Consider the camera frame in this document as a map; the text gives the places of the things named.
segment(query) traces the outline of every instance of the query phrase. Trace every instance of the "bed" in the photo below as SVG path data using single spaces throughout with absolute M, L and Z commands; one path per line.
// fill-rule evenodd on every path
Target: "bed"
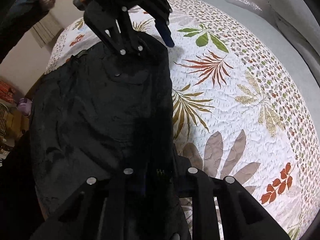
M 177 151 L 212 177 L 234 176 L 299 239 L 320 208 L 316 80 L 261 17 L 225 0 L 168 1 Z M 135 30 L 161 40 L 141 8 L 130 17 Z M 82 18 L 75 21 L 60 35 L 46 73 L 99 41 Z M 191 203 L 181 199 L 190 230 Z

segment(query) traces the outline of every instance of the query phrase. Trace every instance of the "wall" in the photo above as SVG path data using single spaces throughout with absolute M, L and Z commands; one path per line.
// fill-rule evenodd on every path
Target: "wall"
M 72 0 L 57 0 L 51 13 L 63 28 L 83 15 L 83 12 L 72 4 Z M 40 48 L 32 34 L 26 32 L 0 64 L 0 78 L 26 94 L 44 73 L 51 50 L 52 46 Z

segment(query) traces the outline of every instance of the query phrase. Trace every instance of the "floral quilt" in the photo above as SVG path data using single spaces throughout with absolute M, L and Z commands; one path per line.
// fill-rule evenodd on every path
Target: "floral quilt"
M 234 176 L 299 239 L 320 208 L 319 141 L 300 92 L 274 54 L 232 17 L 200 0 L 168 1 L 178 152 L 211 177 Z M 135 30 L 161 41 L 149 14 L 129 12 Z M 47 73 L 99 41 L 77 20 L 59 37 Z M 190 230 L 191 203 L 181 200 Z M 219 212 L 218 220 L 222 229 Z

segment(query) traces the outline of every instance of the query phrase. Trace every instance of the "dark jacket sleeve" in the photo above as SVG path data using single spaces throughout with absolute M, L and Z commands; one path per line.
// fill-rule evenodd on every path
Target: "dark jacket sleeve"
M 8 52 L 48 11 L 43 11 L 39 0 L 16 0 L 0 24 L 0 63 Z

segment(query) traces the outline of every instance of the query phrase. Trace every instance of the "black jacket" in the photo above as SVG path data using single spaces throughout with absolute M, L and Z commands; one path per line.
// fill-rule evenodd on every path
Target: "black jacket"
M 0 24 L 0 63 L 22 36 L 48 14 L 39 0 L 16 0 Z

